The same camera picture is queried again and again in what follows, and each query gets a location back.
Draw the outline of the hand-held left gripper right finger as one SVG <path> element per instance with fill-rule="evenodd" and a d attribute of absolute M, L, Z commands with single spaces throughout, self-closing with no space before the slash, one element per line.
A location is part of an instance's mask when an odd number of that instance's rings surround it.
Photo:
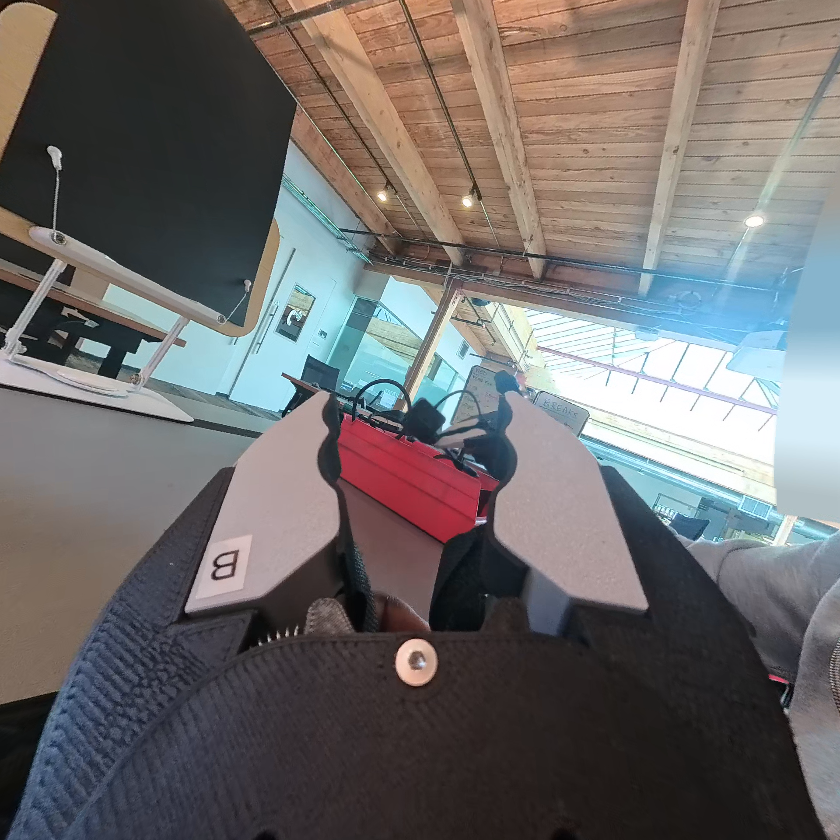
<path fill-rule="evenodd" d="M 595 457 L 521 395 L 500 399 L 512 472 L 489 511 L 490 544 L 524 567 L 531 630 L 561 634 L 575 606 L 644 616 L 648 599 Z"/>

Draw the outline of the red plastic bin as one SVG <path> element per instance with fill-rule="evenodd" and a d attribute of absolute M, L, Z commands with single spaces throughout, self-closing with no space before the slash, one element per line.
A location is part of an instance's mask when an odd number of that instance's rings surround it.
<path fill-rule="evenodd" d="M 341 477 L 440 543 L 472 530 L 487 514 L 498 480 L 458 469 L 434 447 L 397 439 L 344 415 L 339 434 Z"/>

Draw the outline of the black office chair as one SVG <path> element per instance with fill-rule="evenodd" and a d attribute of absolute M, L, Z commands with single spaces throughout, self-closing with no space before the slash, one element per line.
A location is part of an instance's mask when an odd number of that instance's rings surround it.
<path fill-rule="evenodd" d="M 309 355 L 299 377 L 284 373 L 283 377 L 295 389 L 282 416 L 288 415 L 312 396 L 319 392 L 335 393 L 340 371 Z"/>

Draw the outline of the wooden post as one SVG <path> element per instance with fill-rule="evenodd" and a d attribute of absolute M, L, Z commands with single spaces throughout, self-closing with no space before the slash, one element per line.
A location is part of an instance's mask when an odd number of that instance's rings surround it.
<path fill-rule="evenodd" d="M 407 408 L 409 403 L 414 403 L 416 400 L 417 392 L 427 369 L 432 363 L 439 342 L 463 296 L 463 283 L 460 280 L 455 280 L 444 287 L 440 301 L 434 311 L 433 319 L 423 336 L 414 362 L 406 373 L 403 384 L 402 408 Z"/>

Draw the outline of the black board with wooden rim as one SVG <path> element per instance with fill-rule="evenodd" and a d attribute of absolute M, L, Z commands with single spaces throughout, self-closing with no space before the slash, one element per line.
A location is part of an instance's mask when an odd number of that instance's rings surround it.
<path fill-rule="evenodd" d="M 2 2 L 2 265 L 57 233 L 252 331 L 296 103 L 225 2 Z"/>

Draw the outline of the person's grey hoodie torso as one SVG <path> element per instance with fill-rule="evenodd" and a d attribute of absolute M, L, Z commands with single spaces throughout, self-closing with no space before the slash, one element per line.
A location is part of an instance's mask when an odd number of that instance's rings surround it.
<path fill-rule="evenodd" d="M 753 629 L 772 676 L 794 687 L 788 718 L 828 838 L 839 838 L 839 534 L 793 546 L 678 540 Z"/>

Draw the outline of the black power adapter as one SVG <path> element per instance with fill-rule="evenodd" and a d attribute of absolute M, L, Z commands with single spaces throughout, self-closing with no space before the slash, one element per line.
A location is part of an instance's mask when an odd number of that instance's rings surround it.
<path fill-rule="evenodd" d="M 419 398 L 405 414 L 402 430 L 408 438 L 434 445 L 445 418 L 426 398 Z"/>

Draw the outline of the whiteboard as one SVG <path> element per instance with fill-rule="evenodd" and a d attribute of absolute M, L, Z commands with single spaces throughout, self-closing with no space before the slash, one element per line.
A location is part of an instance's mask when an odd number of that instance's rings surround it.
<path fill-rule="evenodd" d="M 591 416 L 590 412 L 582 406 L 547 391 L 537 392 L 532 403 L 567 427 L 576 437 L 581 436 Z"/>
<path fill-rule="evenodd" d="M 477 418 L 497 411 L 501 394 L 497 387 L 497 371 L 481 365 L 471 368 L 465 384 L 463 403 L 460 405 L 461 416 L 465 419 Z"/>

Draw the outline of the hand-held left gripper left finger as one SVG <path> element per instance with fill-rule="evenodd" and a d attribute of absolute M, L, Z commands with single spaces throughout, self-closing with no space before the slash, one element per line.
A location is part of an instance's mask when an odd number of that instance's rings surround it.
<path fill-rule="evenodd" d="M 254 609 L 266 621 L 304 621 L 316 601 L 358 590 L 340 426 L 335 396 L 320 392 L 239 457 L 187 616 Z"/>

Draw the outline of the white folding stand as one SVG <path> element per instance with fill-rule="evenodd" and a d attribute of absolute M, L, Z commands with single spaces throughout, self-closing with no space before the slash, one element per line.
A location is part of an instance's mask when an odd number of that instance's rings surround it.
<path fill-rule="evenodd" d="M 6 332 L 1 351 L 2 387 L 178 424 L 193 424 L 194 418 L 191 415 L 173 404 L 168 398 L 149 390 L 145 384 L 189 322 L 195 321 L 207 328 L 219 329 L 227 323 L 227 317 L 201 303 L 166 289 L 122 266 L 102 252 L 61 233 L 57 227 L 57 208 L 62 153 L 54 145 L 47 146 L 46 152 L 56 174 L 51 226 L 39 227 L 28 224 L 24 242 L 45 251 L 53 257 L 53 261 L 42 280 L 37 283 L 11 329 Z M 68 265 L 103 275 L 113 285 L 131 291 L 178 314 L 179 318 L 175 325 L 164 336 L 149 363 L 140 371 L 140 378 L 136 383 L 124 384 L 99 374 L 88 374 L 84 371 L 74 371 L 64 365 L 28 359 L 22 351 L 21 339 L 25 329 Z"/>

